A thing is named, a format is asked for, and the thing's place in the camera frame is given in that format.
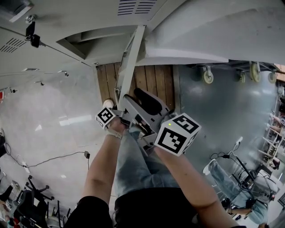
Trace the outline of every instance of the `power adapter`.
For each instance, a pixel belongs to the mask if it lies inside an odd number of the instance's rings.
[[[89,159],[90,158],[90,153],[88,151],[84,151],[84,156]]]

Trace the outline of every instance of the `wood deck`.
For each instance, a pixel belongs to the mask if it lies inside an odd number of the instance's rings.
[[[102,102],[112,99],[115,102],[114,88],[120,63],[98,66],[97,75]],[[162,99],[169,109],[175,108],[173,72],[171,65],[136,66],[129,95],[136,98],[134,89],[141,88]]]

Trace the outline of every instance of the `black sleeve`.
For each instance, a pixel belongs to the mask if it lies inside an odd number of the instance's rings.
[[[113,222],[109,215],[108,204],[94,196],[82,198],[64,226],[64,228],[78,227],[112,228]]]

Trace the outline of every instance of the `yellow wheel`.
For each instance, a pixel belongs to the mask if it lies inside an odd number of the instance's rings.
[[[207,70],[203,72],[202,79],[205,83],[211,84],[214,81],[214,76],[212,73],[209,74]]]
[[[245,83],[245,72],[244,71],[240,72],[240,82]]]
[[[260,82],[261,76],[260,76],[260,73],[258,72],[257,63],[252,63],[252,64],[250,65],[250,77],[251,77],[255,82]]]
[[[270,72],[268,74],[268,81],[272,84],[274,84],[277,80],[277,76],[276,76],[276,73],[275,72]]]

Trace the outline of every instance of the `hand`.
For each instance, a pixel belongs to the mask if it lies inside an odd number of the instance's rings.
[[[126,125],[121,122],[120,118],[116,117],[110,122],[109,128],[120,134],[123,134],[126,129]]]

